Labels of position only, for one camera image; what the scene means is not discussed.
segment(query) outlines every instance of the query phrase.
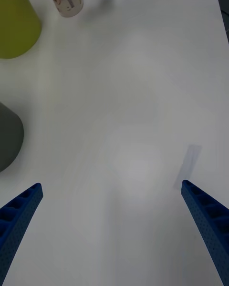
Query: white table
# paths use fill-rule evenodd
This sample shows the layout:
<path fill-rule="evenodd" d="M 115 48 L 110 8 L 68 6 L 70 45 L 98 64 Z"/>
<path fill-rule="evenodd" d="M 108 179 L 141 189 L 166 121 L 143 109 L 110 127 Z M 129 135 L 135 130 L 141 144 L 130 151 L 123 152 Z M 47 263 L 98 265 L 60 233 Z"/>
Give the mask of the white table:
<path fill-rule="evenodd" d="M 0 100 L 25 126 L 0 205 L 36 182 L 44 192 L 4 286 L 221 285 L 176 183 L 200 147 L 187 177 L 229 207 L 218 0 L 115 1 L 65 19 L 31 0 L 42 35 L 0 62 Z"/>

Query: dark gray cylinder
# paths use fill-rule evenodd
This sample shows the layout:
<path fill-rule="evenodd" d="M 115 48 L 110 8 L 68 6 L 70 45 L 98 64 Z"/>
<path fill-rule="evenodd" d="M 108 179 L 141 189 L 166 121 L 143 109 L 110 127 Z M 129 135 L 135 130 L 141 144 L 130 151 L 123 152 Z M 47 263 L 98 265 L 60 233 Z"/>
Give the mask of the dark gray cylinder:
<path fill-rule="evenodd" d="M 24 129 L 19 116 L 0 103 L 0 172 L 17 157 L 23 138 Z"/>

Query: perforated blue plastic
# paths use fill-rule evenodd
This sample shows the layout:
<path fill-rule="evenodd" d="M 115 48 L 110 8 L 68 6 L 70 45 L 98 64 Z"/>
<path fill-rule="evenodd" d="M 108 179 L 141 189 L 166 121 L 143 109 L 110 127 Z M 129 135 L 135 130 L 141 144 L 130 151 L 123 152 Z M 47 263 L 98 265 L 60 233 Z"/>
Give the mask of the perforated blue plastic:
<path fill-rule="evenodd" d="M 0 209 L 0 286 L 42 198 L 42 186 L 37 183 Z"/>
<path fill-rule="evenodd" d="M 229 286 L 229 209 L 184 180 L 181 194 L 194 218 L 224 286 Z"/>

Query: blue object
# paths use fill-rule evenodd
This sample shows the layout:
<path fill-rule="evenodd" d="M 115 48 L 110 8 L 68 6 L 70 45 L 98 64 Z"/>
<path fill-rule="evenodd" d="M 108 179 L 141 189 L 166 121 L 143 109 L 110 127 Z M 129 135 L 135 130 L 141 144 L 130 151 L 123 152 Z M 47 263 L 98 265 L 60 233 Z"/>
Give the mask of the blue object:
<path fill-rule="evenodd" d="M 0 286 L 42 198 L 42 186 L 36 183 L 0 209 Z"/>
<path fill-rule="evenodd" d="M 229 286 L 229 209 L 184 180 L 181 194 L 194 218 L 224 286 Z"/>

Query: yellow cup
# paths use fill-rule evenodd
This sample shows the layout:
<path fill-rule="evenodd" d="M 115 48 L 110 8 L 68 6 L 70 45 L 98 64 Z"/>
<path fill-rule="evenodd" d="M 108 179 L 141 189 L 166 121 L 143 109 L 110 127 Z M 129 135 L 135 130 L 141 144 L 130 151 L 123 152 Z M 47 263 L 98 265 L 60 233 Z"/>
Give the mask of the yellow cup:
<path fill-rule="evenodd" d="M 13 58 L 29 50 L 42 30 L 29 0 L 0 0 L 0 58 Z"/>

